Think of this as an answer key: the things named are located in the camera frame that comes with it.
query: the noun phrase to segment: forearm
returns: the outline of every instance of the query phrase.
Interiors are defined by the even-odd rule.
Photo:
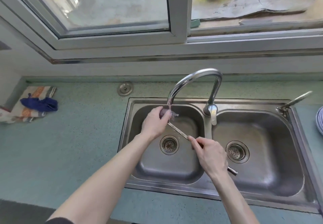
[[[249,205],[228,173],[212,177],[232,224],[259,224]]]
[[[135,136],[134,140],[84,182],[51,218],[65,217],[74,224],[106,223],[150,140],[142,134]]]

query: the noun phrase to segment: blue countertop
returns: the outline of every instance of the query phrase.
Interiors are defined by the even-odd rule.
[[[33,86],[45,85],[33,83]],[[51,83],[59,110],[32,123],[0,125],[0,198],[57,208],[118,150],[129,97],[167,97],[171,82],[134,83],[126,97],[118,83]],[[177,97],[208,98],[211,82],[194,82]],[[217,98],[293,99],[317,167],[323,137],[314,116],[323,104],[323,82],[223,82]],[[321,223],[321,215],[251,206],[261,223]],[[141,224],[230,223],[220,201],[124,189],[112,218]]]

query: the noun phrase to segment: drain strainer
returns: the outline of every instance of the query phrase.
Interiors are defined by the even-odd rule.
[[[167,155],[172,155],[177,152],[179,143],[176,137],[167,135],[164,136],[160,141],[160,150]]]
[[[250,156],[247,146],[240,141],[231,141],[226,145],[226,153],[233,162],[237,164],[245,163]]]

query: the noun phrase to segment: black sleeve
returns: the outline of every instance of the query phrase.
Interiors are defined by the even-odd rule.
[[[57,217],[46,221],[45,224],[73,224],[73,222],[63,217]]]

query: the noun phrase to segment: blue cloth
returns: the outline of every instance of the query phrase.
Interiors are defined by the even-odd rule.
[[[31,94],[28,93],[28,98],[22,98],[20,102],[25,107],[39,112],[52,112],[58,110],[58,102],[50,97],[39,100],[37,97],[32,98]]]

